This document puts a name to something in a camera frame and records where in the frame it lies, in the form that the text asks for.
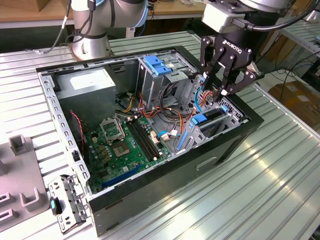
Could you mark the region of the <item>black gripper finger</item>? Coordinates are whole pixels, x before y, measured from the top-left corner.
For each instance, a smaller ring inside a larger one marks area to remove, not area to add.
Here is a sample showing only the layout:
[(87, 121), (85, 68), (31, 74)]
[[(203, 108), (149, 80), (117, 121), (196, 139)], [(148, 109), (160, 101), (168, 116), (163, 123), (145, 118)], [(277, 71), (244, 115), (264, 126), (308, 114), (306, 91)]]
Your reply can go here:
[(214, 96), (215, 102), (219, 102), (227, 95), (232, 95), (239, 92), (243, 88), (252, 84), (254, 81), (264, 77), (265, 74), (259, 71), (255, 63), (252, 61), (246, 67), (246, 70), (243, 74), (243, 79), (240, 82), (235, 83), (238, 76), (238, 70), (234, 70), (236, 61), (237, 57), (234, 54), (230, 55), (229, 62), (225, 64), (221, 86)]
[(214, 36), (204, 36), (200, 45), (200, 63), (203, 67), (205, 81), (203, 83), (204, 90), (212, 90), (214, 80), (217, 78), (216, 73), (221, 66), (219, 60), (224, 54), (223, 46), (215, 45)]

